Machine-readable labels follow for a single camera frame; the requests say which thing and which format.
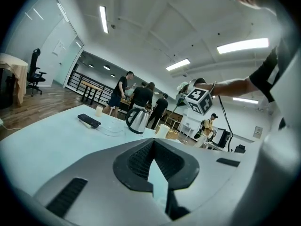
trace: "fluorescent ceiling light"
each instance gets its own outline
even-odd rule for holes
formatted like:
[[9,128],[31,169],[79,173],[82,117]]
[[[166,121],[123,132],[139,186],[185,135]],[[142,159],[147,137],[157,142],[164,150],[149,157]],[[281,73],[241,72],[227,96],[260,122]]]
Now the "fluorescent ceiling light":
[[44,20],[44,19],[42,18],[42,16],[37,12],[37,10],[33,9],[33,11],[35,11],[35,12],[37,13],[37,15],[39,15],[39,17],[40,17],[42,20]]
[[[29,15],[27,14],[27,13],[25,13],[28,17],[29,17]],[[31,20],[32,20],[32,18],[31,17],[29,17]]]
[[105,33],[109,33],[108,25],[107,25],[107,18],[106,18],[106,14],[105,14],[105,7],[99,6],[99,10],[100,10],[100,17],[102,18],[103,31]]
[[65,20],[66,20],[67,22],[69,22],[69,19],[67,18],[67,15],[66,15],[66,13],[65,13],[65,10],[64,10],[63,7],[61,6],[61,4],[57,3],[57,6],[58,6],[58,8],[60,9],[62,15],[63,15],[64,18],[65,18]]
[[174,65],[171,65],[171,66],[167,67],[166,69],[168,71],[171,71],[171,70],[174,70],[174,69],[179,68],[181,66],[189,65],[189,64],[190,64],[190,61],[189,61],[189,59],[186,58],[186,59],[184,59],[184,60],[182,60],[182,61],[180,61],[180,62],[178,62]]
[[249,99],[243,99],[243,98],[233,98],[233,100],[252,103],[252,104],[258,104],[258,100],[249,100]]
[[236,43],[230,43],[223,46],[217,47],[220,54],[229,53],[233,51],[239,51],[251,48],[267,48],[269,46],[269,39],[255,39],[255,40],[245,40]]

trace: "shorts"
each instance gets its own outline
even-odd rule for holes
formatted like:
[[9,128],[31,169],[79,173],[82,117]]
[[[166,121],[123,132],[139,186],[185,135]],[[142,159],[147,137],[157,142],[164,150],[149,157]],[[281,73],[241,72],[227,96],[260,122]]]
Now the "shorts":
[[111,95],[111,99],[110,101],[108,102],[108,105],[110,107],[120,107],[120,102],[121,102],[121,96],[119,95],[116,95],[116,94],[112,94]]

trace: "black cable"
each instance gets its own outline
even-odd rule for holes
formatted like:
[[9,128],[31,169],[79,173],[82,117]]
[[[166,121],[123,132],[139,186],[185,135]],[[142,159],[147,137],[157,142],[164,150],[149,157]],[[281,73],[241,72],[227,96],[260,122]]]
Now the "black cable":
[[229,128],[229,131],[230,131],[230,134],[231,134],[231,137],[230,137],[229,142],[228,142],[228,152],[230,152],[230,143],[231,143],[231,140],[232,140],[232,138],[233,138],[233,132],[232,132],[231,127],[230,127],[230,125],[229,125],[229,122],[228,122],[228,119],[227,119],[227,115],[226,115],[225,108],[224,108],[224,106],[222,105],[221,97],[218,96],[218,98],[219,98],[219,100],[220,100],[221,107],[222,107],[222,112],[223,112],[223,114],[224,114],[224,116],[225,116],[225,119],[226,119],[226,122],[227,122],[227,125],[228,125],[228,128]]

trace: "chair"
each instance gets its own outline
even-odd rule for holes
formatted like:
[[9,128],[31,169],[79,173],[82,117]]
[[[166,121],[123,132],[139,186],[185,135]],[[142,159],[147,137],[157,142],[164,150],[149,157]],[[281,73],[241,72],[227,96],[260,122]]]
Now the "chair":
[[45,72],[39,72],[40,74],[36,73],[38,68],[37,65],[37,60],[38,57],[41,54],[41,50],[39,48],[35,49],[32,53],[32,61],[30,64],[30,69],[29,72],[27,73],[27,81],[29,82],[29,84],[27,85],[27,89],[32,89],[32,96],[33,96],[33,90],[35,89],[36,91],[39,91],[40,94],[43,93],[42,90],[39,89],[39,87],[37,86],[39,82],[44,82],[45,79],[42,78],[42,75],[47,74]]
[[239,145],[235,148],[235,153],[245,153],[246,150],[245,150],[245,146],[244,145]]

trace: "electric kettle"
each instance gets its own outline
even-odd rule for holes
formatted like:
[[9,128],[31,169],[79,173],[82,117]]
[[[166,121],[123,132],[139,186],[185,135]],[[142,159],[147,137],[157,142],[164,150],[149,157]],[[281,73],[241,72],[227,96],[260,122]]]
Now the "electric kettle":
[[129,110],[126,116],[128,128],[136,134],[143,134],[149,116],[150,114],[145,109],[133,108]]

